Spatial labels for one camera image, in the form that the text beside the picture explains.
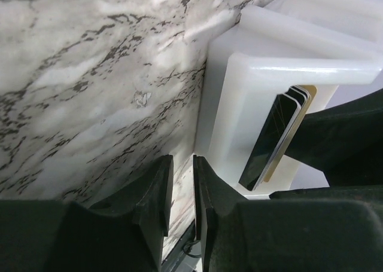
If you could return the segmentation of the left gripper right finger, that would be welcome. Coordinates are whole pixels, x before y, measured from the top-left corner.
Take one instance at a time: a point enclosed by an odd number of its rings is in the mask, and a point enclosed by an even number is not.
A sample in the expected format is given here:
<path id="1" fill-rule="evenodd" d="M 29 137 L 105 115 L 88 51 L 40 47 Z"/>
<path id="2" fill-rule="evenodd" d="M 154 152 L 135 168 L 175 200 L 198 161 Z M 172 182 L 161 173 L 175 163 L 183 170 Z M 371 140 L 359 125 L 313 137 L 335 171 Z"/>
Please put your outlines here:
<path id="1" fill-rule="evenodd" d="M 381 271 L 382 187 L 277 191 L 249 200 L 193 158 L 204 271 Z"/>

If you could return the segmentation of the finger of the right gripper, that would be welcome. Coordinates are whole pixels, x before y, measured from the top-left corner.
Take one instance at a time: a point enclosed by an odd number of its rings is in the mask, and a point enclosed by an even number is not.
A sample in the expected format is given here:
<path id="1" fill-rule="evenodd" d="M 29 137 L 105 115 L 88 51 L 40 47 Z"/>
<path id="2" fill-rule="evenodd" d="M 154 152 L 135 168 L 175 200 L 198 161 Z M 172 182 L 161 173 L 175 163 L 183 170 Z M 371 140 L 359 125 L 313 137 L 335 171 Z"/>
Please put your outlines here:
<path id="1" fill-rule="evenodd" d="M 332 187 L 382 184 L 382 90 L 304 117 L 287 156 Z"/>

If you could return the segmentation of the credit cards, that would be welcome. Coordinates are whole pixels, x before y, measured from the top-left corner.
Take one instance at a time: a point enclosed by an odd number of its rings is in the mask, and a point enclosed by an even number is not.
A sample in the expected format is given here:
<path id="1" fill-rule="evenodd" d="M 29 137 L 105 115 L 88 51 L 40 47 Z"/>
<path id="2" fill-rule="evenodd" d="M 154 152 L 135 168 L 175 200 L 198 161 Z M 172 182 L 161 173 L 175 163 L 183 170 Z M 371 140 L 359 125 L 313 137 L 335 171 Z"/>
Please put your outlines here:
<path id="1" fill-rule="evenodd" d="M 313 85 L 294 85 L 277 95 L 239 180 L 244 188 L 253 191 L 271 179 L 316 93 Z"/>

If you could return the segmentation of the clear acrylic card box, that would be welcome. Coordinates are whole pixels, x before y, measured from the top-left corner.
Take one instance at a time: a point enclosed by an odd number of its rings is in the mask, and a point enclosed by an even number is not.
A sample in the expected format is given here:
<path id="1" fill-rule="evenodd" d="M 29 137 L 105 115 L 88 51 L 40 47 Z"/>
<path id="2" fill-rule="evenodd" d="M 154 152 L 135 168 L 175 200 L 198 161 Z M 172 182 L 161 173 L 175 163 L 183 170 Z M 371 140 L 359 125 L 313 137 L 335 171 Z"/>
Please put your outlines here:
<path id="1" fill-rule="evenodd" d="M 314 85 L 310 111 L 320 111 L 339 85 L 370 84 L 381 71 L 373 42 L 248 6 L 209 44 L 194 152 L 246 198 L 267 199 L 290 187 L 298 161 L 283 157 L 272 179 L 252 191 L 239 180 L 276 96 Z"/>

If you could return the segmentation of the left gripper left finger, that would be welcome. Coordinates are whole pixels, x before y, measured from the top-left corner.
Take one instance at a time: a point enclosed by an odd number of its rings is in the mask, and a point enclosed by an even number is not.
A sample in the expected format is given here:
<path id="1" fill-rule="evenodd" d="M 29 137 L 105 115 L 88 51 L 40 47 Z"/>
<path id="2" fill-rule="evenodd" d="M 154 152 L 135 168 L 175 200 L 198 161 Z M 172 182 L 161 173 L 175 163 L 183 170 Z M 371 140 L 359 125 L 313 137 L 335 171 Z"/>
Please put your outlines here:
<path id="1" fill-rule="evenodd" d="M 173 157 L 161 156 L 91 207 L 1 201 L 1 270 L 160 271 L 173 168 Z"/>

